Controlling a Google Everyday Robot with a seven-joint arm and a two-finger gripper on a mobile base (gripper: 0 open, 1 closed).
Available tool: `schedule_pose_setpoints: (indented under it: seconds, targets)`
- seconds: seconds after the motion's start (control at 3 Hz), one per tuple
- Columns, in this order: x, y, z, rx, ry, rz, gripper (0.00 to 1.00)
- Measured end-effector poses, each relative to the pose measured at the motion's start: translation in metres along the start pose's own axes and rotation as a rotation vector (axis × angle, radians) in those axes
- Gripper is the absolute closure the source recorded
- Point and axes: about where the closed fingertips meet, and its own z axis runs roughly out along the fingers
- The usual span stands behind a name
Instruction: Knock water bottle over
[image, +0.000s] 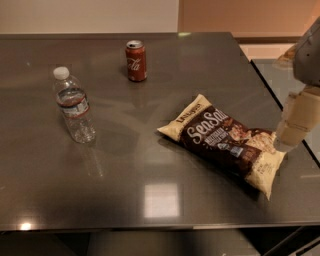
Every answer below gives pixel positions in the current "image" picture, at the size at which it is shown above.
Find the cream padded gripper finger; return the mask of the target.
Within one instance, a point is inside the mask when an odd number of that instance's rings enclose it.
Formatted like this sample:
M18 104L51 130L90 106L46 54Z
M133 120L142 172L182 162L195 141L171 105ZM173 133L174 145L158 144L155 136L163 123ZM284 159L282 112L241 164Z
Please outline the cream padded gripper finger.
M290 92L276 129L274 147L289 152L320 123L320 88L306 85L299 93Z

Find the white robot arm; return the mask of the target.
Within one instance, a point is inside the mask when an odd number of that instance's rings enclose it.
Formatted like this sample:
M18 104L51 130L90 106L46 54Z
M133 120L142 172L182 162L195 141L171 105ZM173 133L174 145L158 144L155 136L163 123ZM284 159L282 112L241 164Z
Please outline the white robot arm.
M283 106L274 141L281 152L294 149L320 123L320 17L296 44L293 75L305 87L290 93Z

